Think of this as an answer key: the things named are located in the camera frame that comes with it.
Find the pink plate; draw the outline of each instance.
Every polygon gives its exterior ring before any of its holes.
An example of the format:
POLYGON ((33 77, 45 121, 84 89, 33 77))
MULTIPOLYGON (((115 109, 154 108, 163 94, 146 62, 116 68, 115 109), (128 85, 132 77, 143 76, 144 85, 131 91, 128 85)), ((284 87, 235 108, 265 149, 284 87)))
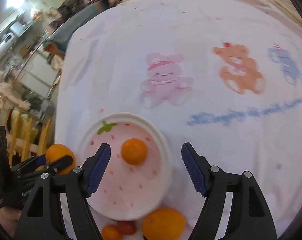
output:
POLYGON ((161 204, 171 183, 171 162, 164 136, 147 120, 130 113, 105 116, 86 133, 77 157, 93 156, 102 143, 111 147, 111 159, 89 205, 113 220, 137 220, 161 204), (122 144, 138 138, 148 147, 146 160, 137 166, 123 161, 122 144))

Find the blue gripper pad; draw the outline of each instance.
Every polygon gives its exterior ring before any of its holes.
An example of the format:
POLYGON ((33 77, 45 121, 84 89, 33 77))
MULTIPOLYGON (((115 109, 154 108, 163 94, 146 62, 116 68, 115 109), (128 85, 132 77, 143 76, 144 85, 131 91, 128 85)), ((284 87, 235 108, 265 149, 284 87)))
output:
POLYGON ((36 163, 36 165, 39 165, 39 166, 46 165, 47 162, 46 162, 46 159, 45 159, 45 154, 40 155, 35 163, 36 163))
POLYGON ((91 197, 93 193, 98 190, 99 184, 103 177, 103 174, 107 168, 107 165, 111 158, 110 145, 101 144, 97 153, 88 158, 83 164, 84 168, 84 185, 86 186, 86 197, 91 197))
POLYGON ((205 183, 204 183, 205 177, 204 177, 204 174, 203 174, 201 168, 199 167, 197 161, 195 160, 196 156, 193 156, 194 153, 192 154, 192 152, 191 152, 192 150, 195 152, 195 150, 193 149, 193 147, 192 147, 192 149, 189 149, 188 144, 189 143, 185 143, 182 146, 182 150, 181 150, 182 159, 183 159, 184 165, 189 173, 189 176, 193 182, 195 190, 197 192, 200 192, 201 195, 203 197, 205 197, 206 193, 207 193, 207 189, 206 189, 205 183))

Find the person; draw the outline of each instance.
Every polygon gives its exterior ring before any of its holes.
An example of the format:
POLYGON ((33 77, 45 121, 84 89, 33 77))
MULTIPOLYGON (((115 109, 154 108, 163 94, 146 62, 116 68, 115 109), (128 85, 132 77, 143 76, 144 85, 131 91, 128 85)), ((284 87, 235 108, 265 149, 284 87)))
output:
POLYGON ((14 237, 21 212, 10 207, 0 208, 0 224, 11 237, 14 237))

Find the pink bunny print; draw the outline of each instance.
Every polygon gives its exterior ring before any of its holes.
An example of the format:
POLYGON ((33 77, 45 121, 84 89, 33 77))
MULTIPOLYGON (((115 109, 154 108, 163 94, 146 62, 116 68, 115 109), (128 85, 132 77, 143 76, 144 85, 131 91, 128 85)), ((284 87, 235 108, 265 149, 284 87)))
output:
POLYGON ((141 83, 142 101, 145 108, 154 108, 167 100, 173 106, 181 106, 188 98, 193 83, 191 77, 181 77, 182 68, 178 64, 183 56, 162 56, 158 53, 147 55, 148 80, 141 83))

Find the orange teddy bear print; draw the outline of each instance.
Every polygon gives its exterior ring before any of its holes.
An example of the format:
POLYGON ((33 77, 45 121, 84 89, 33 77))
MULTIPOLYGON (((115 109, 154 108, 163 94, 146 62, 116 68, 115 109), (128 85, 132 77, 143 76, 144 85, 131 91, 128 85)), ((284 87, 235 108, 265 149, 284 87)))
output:
POLYGON ((240 44, 224 42, 223 45, 223 48, 213 48, 213 52, 227 63, 219 71, 224 84, 241 95, 246 90, 251 90, 256 95, 263 93, 266 86, 265 78, 257 71, 256 61, 248 57, 249 49, 240 44))

